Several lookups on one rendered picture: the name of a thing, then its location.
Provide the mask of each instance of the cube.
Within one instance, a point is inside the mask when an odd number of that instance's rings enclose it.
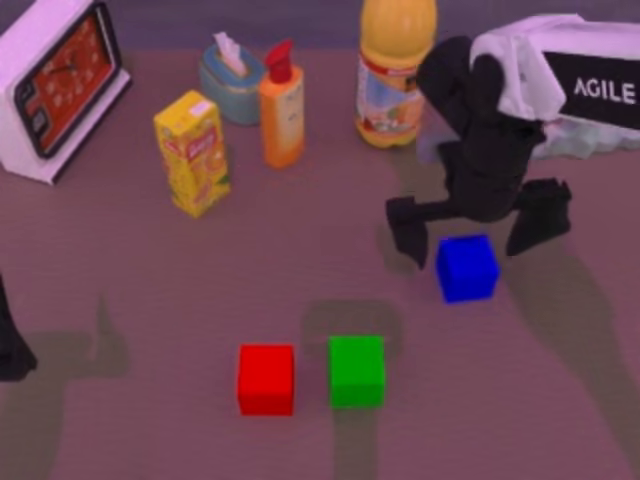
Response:
[[[291,345],[241,345],[237,398],[243,415],[293,415]]]
[[[436,272],[447,303],[491,298],[500,267],[486,235],[442,240],[436,257]]]
[[[384,340],[376,335],[329,338],[329,391],[334,409],[384,403]]]

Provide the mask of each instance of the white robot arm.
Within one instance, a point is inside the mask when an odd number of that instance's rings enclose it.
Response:
[[[470,62],[490,54],[502,65],[498,105],[507,115],[545,122],[534,157],[640,147],[640,25],[537,15],[475,38]]]

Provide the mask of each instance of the green cube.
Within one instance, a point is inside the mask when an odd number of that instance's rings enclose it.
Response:
[[[329,338],[329,390],[333,408],[381,407],[385,383],[381,336]]]

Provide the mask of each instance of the white object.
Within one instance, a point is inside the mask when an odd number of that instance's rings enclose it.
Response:
[[[537,15],[479,35],[471,62],[482,54],[501,62],[501,112],[550,124],[534,158],[585,158],[640,145],[638,45],[640,25]]]
[[[231,40],[225,32],[216,33],[213,35],[220,54],[222,55],[222,61],[239,77],[244,77],[247,74],[247,66],[242,61],[240,55],[240,45]]]
[[[109,78],[108,87],[100,95],[93,95],[91,107],[79,116],[79,122],[69,130],[56,153],[43,158],[37,152],[16,106],[16,87],[52,52],[75,22],[95,7],[92,0],[36,0],[0,36],[0,163],[8,172],[54,184],[83,140],[129,85],[129,74],[118,68]],[[106,31],[104,19],[97,18],[99,28]],[[117,47],[107,45],[107,55],[112,60],[118,55],[114,48]]]

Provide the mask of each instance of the red bottle cap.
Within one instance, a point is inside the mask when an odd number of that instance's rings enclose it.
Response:
[[[287,83],[291,80],[291,48],[293,40],[285,40],[273,47],[264,63],[269,69],[269,79],[273,83]]]

